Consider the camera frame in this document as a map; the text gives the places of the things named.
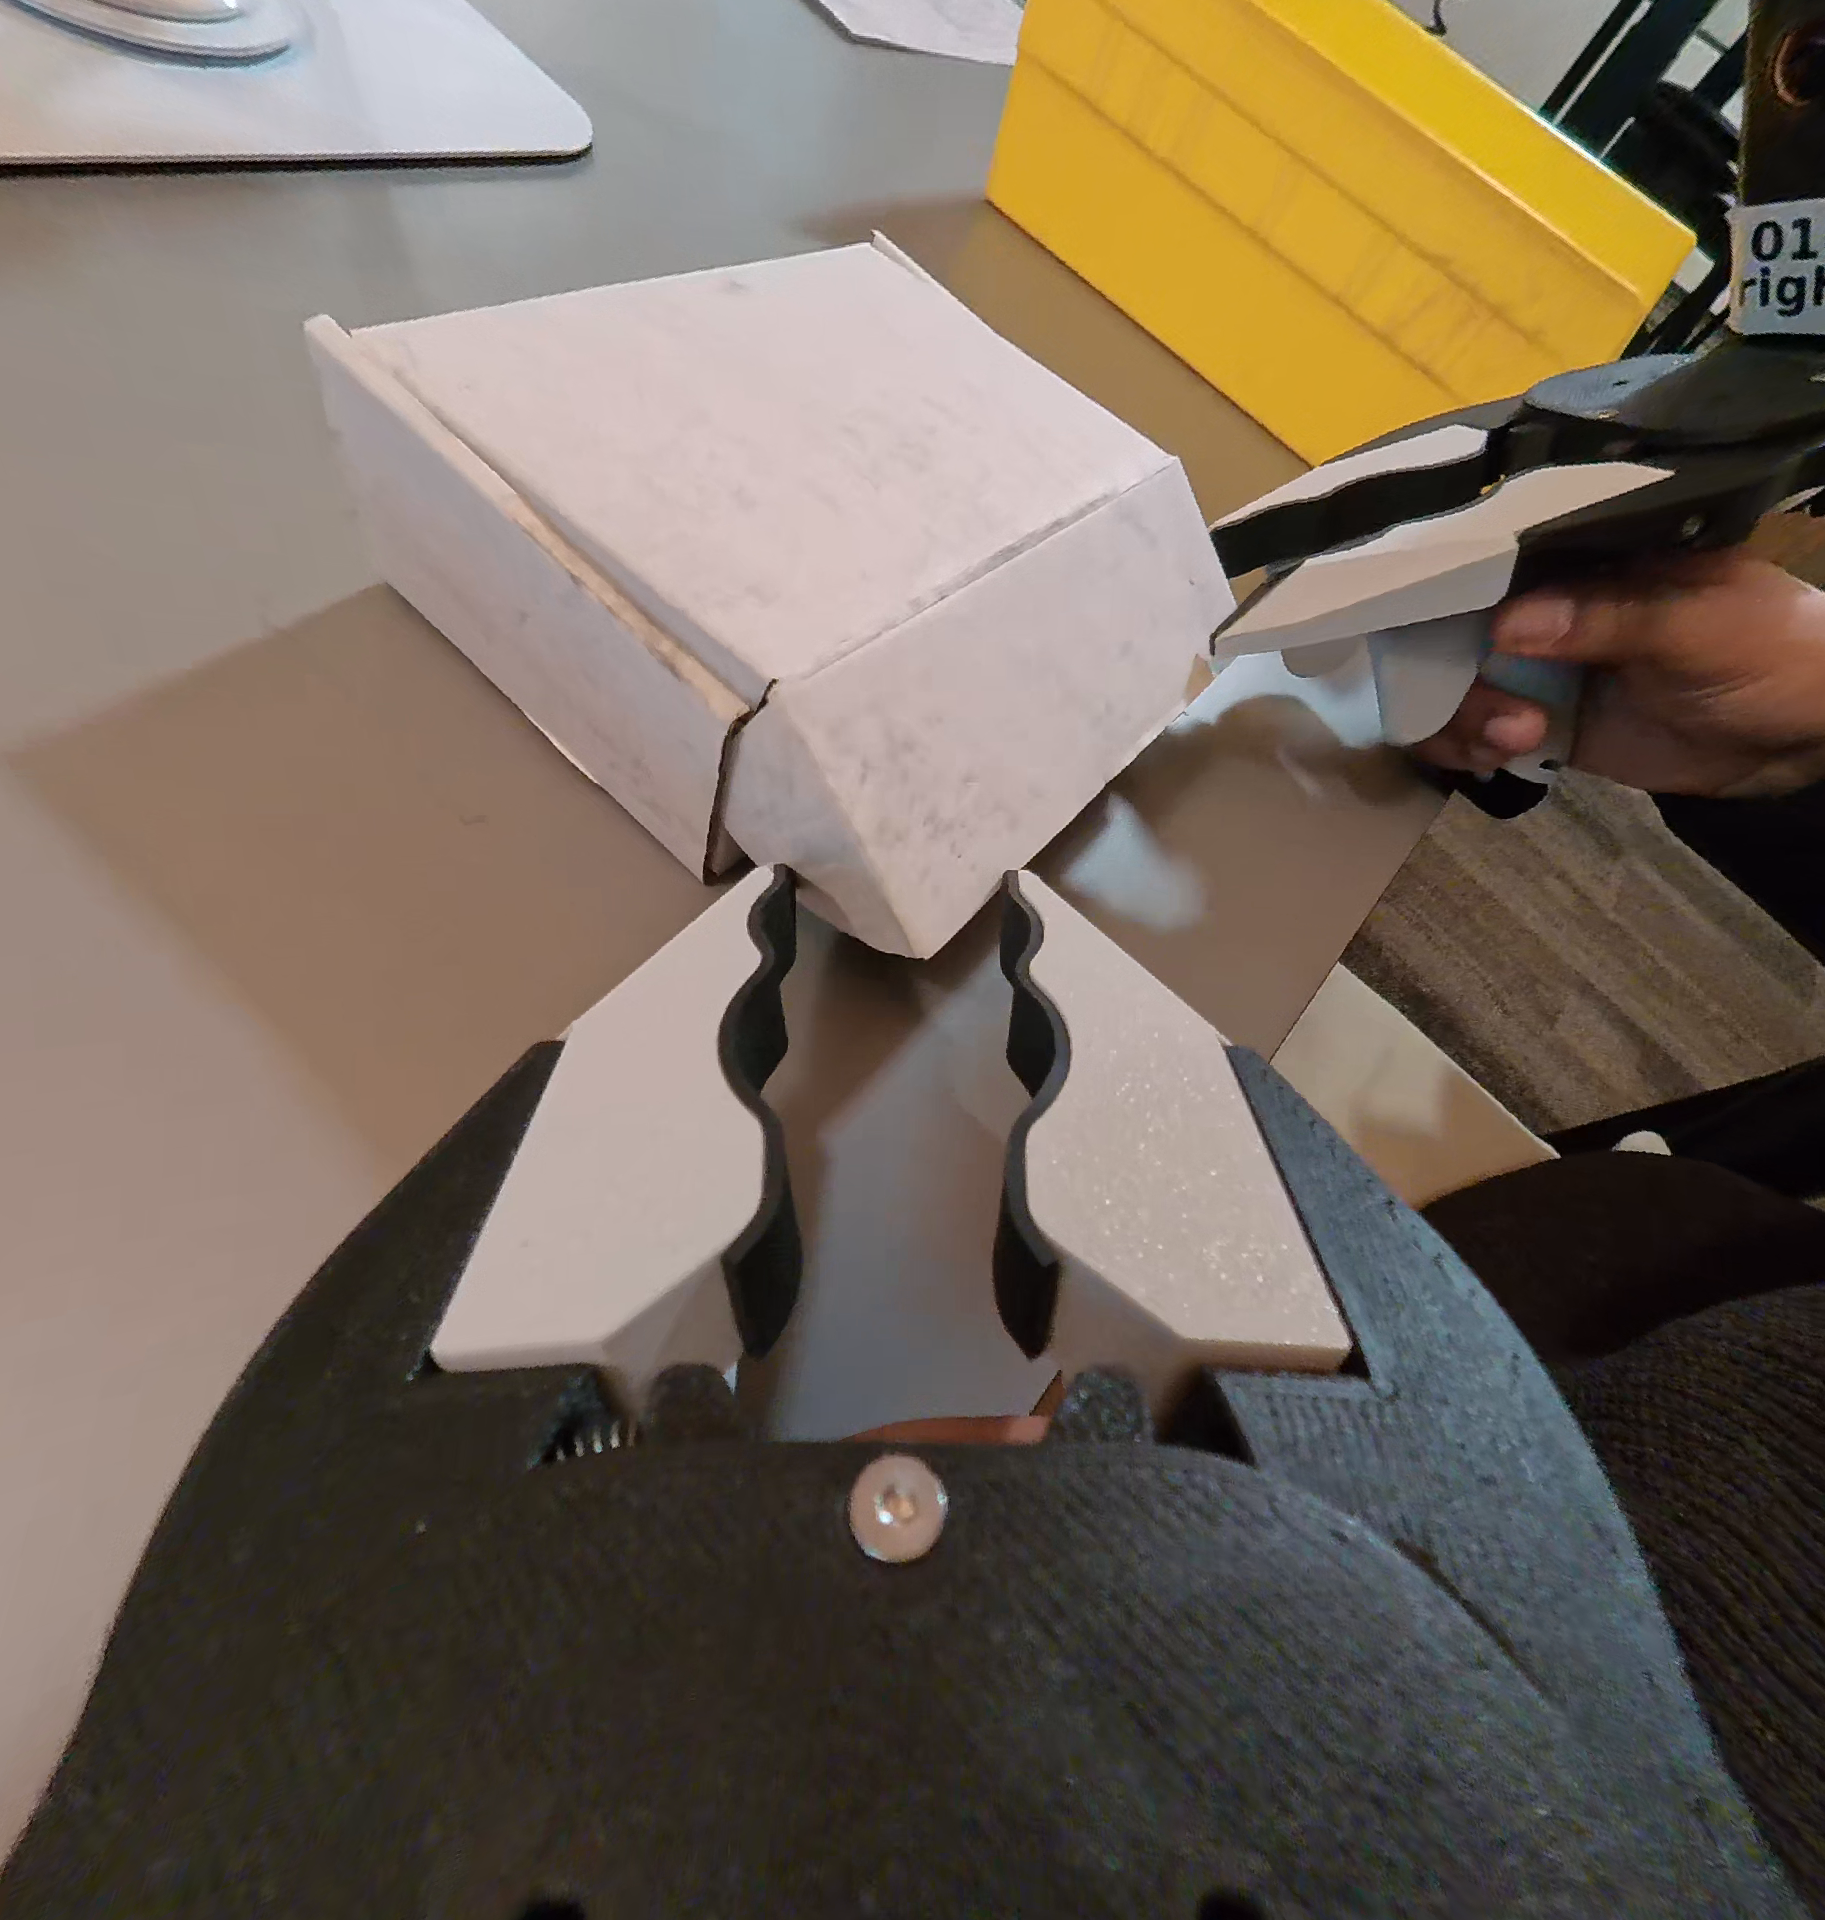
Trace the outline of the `white cardboard mailer box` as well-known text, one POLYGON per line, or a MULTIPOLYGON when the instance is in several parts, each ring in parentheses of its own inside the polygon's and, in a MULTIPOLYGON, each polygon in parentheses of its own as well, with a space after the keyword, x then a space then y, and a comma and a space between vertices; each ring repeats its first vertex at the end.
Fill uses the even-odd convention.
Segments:
POLYGON ((883 235, 303 324, 379 575, 689 872, 946 947, 1184 708, 1183 462, 883 235))

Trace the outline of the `person's right forearm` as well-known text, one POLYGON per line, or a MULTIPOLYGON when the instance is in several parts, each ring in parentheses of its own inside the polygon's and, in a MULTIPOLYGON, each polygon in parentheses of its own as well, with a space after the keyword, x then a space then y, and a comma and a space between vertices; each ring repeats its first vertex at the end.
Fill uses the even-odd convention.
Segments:
MULTIPOLYGON (((1658 796, 1666 828, 1825 967, 1825 777, 1787 796, 1658 796)), ((1578 1124, 1547 1136, 1564 1157, 1658 1133, 1697 1159, 1800 1201, 1825 1198, 1825 1058, 1578 1124)))

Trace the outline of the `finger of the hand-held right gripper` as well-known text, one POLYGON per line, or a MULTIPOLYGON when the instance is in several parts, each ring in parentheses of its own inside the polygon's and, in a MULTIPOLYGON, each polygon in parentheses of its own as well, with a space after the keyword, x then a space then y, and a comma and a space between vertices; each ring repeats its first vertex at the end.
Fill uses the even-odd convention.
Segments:
POLYGON ((1247 502, 1211 526, 1228 580, 1459 511, 1487 491, 1522 400, 1478 401, 1350 447, 1247 502))
POLYGON ((1544 465, 1509 473, 1473 499, 1425 517, 1331 539, 1339 488, 1311 494, 1292 482, 1212 524, 1212 535, 1257 546, 1290 570, 1254 592, 1212 635, 1212 665, 1423 625, 1491 607, 1509 585, 1524 535, 1574 511, 1674 482, 1642 462, 1544 465))

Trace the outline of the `blue white paper sheet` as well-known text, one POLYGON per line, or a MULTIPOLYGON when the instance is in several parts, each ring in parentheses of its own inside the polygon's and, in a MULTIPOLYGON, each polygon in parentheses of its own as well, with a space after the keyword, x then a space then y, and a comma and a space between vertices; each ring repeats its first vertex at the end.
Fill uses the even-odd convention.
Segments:
POLYGON ((1014 67, 1023 2, 808 2, 846 41, 961 64, 1014 67))

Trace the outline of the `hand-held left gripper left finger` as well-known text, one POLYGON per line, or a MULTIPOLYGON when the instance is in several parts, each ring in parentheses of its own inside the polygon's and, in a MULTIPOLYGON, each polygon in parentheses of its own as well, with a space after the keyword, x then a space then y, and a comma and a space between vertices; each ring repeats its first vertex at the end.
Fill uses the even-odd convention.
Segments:
POLYGON ((443 1372, 589 1365, 639 1410, 675 1365, 773 1352, 803 1278, 780 1119, 796 877, 758 867, 563 1033, 430 1342, 443 1372))

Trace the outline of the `person's right hand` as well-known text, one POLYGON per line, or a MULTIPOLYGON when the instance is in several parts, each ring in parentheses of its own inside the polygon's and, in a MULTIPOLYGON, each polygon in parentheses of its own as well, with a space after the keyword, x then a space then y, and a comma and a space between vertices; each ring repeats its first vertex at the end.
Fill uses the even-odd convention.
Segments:
POLYGON ((1825 592, 1739 551, 1509 595, 1494 658, 1587 693, 1570 773, 1647 796, 1762 798, 1825 780, 1825 592))

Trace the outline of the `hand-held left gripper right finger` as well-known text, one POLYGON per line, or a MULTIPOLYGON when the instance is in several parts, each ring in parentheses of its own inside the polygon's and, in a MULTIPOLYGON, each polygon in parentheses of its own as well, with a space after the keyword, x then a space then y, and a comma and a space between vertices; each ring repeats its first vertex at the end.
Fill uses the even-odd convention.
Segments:
POLYGON ((1155 1415, 1203 1372, 1354 1352, 1221 1031, 1034 872, 1001 883, 1005 1068, 993 1289, 1029 1360, 1120 1372, 1155 1415))

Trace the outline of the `person's black sweater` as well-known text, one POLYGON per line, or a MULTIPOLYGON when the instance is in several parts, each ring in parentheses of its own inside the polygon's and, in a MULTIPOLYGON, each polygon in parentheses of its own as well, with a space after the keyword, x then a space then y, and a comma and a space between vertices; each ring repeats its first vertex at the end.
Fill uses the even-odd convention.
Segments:
POLYGON ((1611 1150, 1425 1218, 1560 1385, 1724 1764, 1825 1915, 1825 1210, 1611 1150))

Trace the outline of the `grey desk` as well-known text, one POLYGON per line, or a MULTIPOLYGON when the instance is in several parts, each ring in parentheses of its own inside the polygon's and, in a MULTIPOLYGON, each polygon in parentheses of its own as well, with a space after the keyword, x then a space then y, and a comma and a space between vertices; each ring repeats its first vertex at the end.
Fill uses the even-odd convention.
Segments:
POLYGON ((1180 453, 1303 462, 982 199, 1005 77, 481 4, 571 163, 0 176, 0 1861, 296 1288, 705 891, 375 580, 301 339, 886 232, 1180 453))

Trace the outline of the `yellow plastic bin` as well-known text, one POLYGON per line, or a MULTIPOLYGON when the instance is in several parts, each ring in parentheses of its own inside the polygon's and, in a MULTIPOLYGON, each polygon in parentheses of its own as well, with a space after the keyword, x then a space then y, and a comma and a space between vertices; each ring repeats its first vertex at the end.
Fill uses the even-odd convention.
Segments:
POLYGON ((1619 357, 1693 249, 1382 2, 1034 2, 987 203, 1308 462, 1619 357))

